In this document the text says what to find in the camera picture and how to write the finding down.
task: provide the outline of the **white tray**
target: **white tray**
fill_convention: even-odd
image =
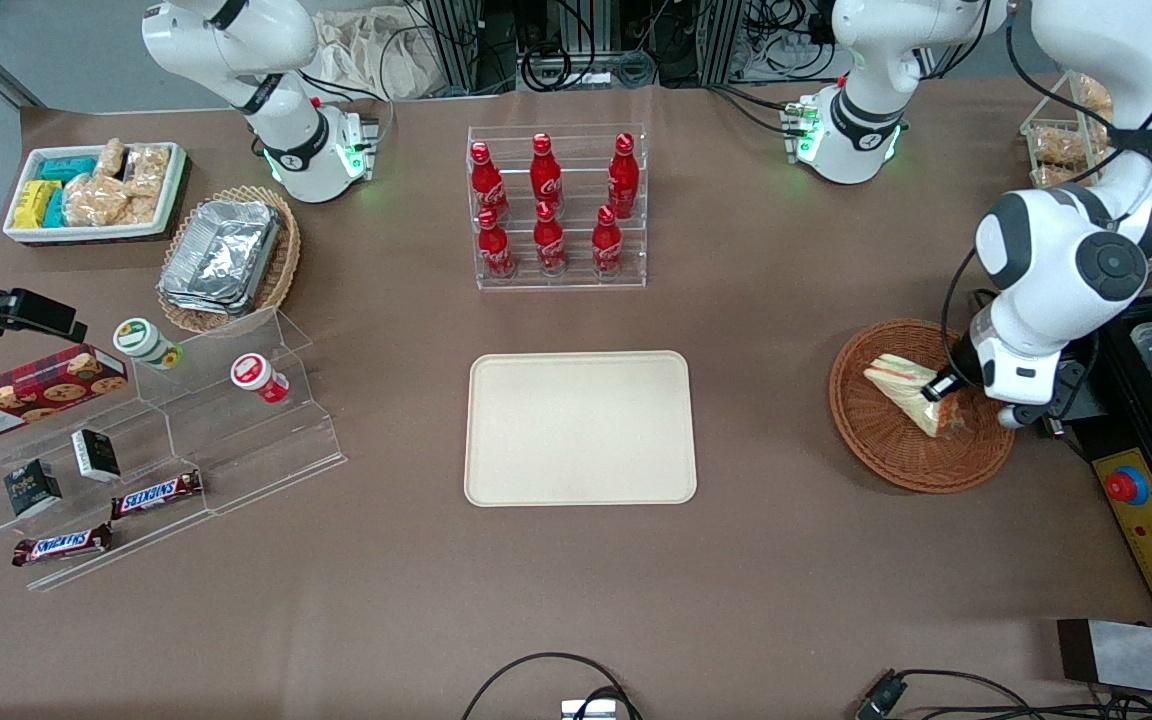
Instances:
[[[3,234],[22,245],[71,245],[77,243],[93,242],[132,242],[136,238],[154,236],[165,232],[172,219],[172,210],[175,205],[175,196],[180,189],[180,177],[184,173],[185,152],[175,142],[129,142],[128,149],[145,147],[146,145],[165,145],[172,149],[172,158],[168,160],[168,172],[162,182],[162,192],[159,192],[159,206],[154,210],[154,220],[147,223],[135,225],[106,225],[103,228],[14,228],[12,227],[12,215],[15,206],[20,202],[20,192],[24,191],[24,183],[38,177],[38,167],[41,161],[54,158],[76,158],[76,156],[100,154],[104,145],[76,145],[69,147],[41,147],[29,151],[29,157],[24,160],[24,169],[20,170],[17,187],[12,192],[12,202],[8,204],[8,214],[3,218]]]
[[[484,355],[470,370],[473,505],[676,505],[695,492],[682,355]]]

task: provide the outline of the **brown table surface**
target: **brown table surface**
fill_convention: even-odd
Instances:
[[[703,91],[399,106],[374,182],[293,204],[305,255],[285,311],[316,341],[314,393],[349,462],[55,592],[24,591],[0,543],[0,717],[457,717],[498,666],[541,650],[607,664],[649,717],[841,717],[888,666],[1083,700],[1052,620],[1152,620],[1087,467],[1025,437],[986,486],[911,495],[847,450],[824,384],[865,325],[937,318],[983,211],[1025,184],[1014,138],[1034,103],[1018,81],[925,83],[899,154],[859,187],[790,167]],[[652,132],[649,288],[477,291],[467,128],[630,118]],[[233,111],[29,111],[23,126],[26,150],[177,141],[189,204],[271,184]],[[0,236],[0,287],[78,306],[100,343],[129,314],[161,316],[164,249]],[[0,369],[63,344],[0,340]],[[465,500],[477,356],[657,348],[691,369],[694,500]],[[555,717],[598,684],[525,667],[476,717]],[[919,688],[905,707],[996,702]]]

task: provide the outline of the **acrylic bottle rack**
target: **acrylic bottle rack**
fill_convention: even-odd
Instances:
[[[0,548],[3,571],[46,591],[204,520],[237,510],[346,461],[332,418],[310,392],[301,355],[311,346],[287,316],[262,310],[180,343],[173,370],[131,364],[132,387],[0,437]],[[240,355],[268,357],[288,379],[285,400],[270,404],[229,381]],[[100,483],[78,473],[70,434],[109,437],[122,478]],[[3,477],[26,462],[50,462],[61,500],[31,518],[15,518]],[[109,499],[200,470],[200,497],[180,498],[115,520],[113,550],[99,555],[12,568],[20,539],[82,532],[109,521]]]
[[[554,159],[563,169],[563,217],[558,222],[563,228],[567,270],[558,276],[540,272],[531,234],[536,225],[536,199],[531,192],[530,174],[531,138],[537,132],[550,134]],[[616,153],[616,136],[621,132],[634,136],[634,154],[639,164],[639,191],[632,217],[617,220],[621,228],[621,273],[614,278],[599,278],[594,273],[594,251],[590,240],[598,223],[598,209],[607,204],[608,165]],[[509,215],[500,225],[508,234],[509,250],[518,265],[513,278],[493,278],[486,273],[477,250],[479,205],[470,183],[473,172],[470,146],[476,142],[488,143],[492,161],[503,179]],[[644,287],[649,282],[649,136],[642,123],[470,128],[465,167],[470,200],[468,232],[479,290],[596,290]]]

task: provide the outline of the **round wicker basket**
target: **round wicker basket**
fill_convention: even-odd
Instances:
[[[950,342],[956,340],[952,334]],[[847,341],[829,373],[829,410],[847,447],[874,473],[918,492],[961,492],[993,477],[1015,441],[1015,433],[998,424],[1000,402],[977,388],[961,389],[967,426],[929,438],[864,377],[882,353],[927,367],[946,362],[940,327],[923,320],[879,323]]]
[[[280,223],[278,237],[274,241],[276,244],[270,255],[270,264],[265,266],[265,278],[262,278],[260,290],[256,293],[253,310],[282,305],[283,300],[287,300],[287,293],[291,289],[291,279],[296,275],[296,264],[301,260],[301,228],[297,227],[296,218],[293,217],[287,200],[264,187],[248,185],[222,190],[204,202],[211,200],[265,202],[272,209],[278,209]],[[166,264],[172,262],[172,256],[180,245],[180,237],[183,236],[189,220],[194,219],[200,206],[202,204],[198,204],[196,209],[189,210],[189,215],[177,227],[175,236],[172,237],[172,245],[166,252],[166,258],[162,259],[165,268]],[[228,314],[204,313],[200,310],[185,310],[182,306],[172,305],[160,293],[159,305],[162,306],[166,318],[172,320],[175,327],[195,333],[219,328],[220,325],[233,319]]]

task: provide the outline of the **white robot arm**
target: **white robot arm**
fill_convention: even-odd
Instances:
[[[174,0],[145,12],[141,35],[165,70],[247,115],[296,199],[332,200],[364,177],[358,115],[316,108],[294,77],[317,51],[314,21],[296,0]]]
[[[876,176],[890,158],[923,76],[914,51],[996,31],[1006,6],[1006,0],[838,0],[833,33],[851,51],[852,69],[846,83],[799,100],[794,129],[804,137],[796,160],[842,184]]]
[[[979,384],[1014,406],[1009,424],[1036,419],[1015,406],[1051,404],[1061,351],[1139,295],[1152,255],[1152,3],[1033,0],[1033,29],[1058,63],[1111,91],[1108,141],[1120,152],[1093,187],[1008,192],[977,228],[975,249],[1000,293],[924,395]]]

